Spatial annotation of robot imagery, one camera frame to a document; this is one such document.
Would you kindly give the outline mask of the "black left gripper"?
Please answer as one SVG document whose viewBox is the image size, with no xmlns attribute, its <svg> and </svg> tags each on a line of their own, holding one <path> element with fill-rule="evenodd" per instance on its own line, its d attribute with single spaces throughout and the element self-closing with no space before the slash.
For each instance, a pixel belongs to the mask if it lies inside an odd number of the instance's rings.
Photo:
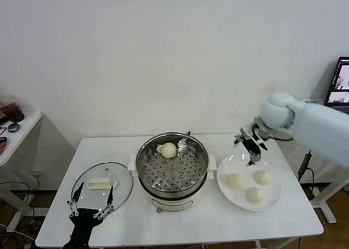
<svg viewBox="0 0 349 249">
<path fill-rule="evenodd" d="M 70 208 L 69 218 L 74 225 L 71 239 L 89 239 L 94 227 L 102 224 L 103 220 L 114 211 L 113 186 L 111 186 L 107 197 L 106 206 L 101 210 L 78 208 L 77 202 L 80 198 L 84 182 L 74 191 L 71 200 L 67 201 Z"/>
</svg>

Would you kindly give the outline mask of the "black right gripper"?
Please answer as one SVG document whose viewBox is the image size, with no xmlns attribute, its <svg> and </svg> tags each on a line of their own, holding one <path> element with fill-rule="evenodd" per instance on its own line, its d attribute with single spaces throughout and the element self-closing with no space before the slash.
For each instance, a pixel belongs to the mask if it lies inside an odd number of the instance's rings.
<svg viewBox="0 0 349 249">
<path fill-rule="evenodd" d="M 246 150 L 251 153 L 250 161 L 246 164 L 247 166 L 255 165 L 261 160 L 261 150 L 259 144 L 255 141 L 253 137 L 244 138 L 242 135 L 236 135 L 234 140 L 234 145 L 244 141 L 244 146 Z"/>
</svg>

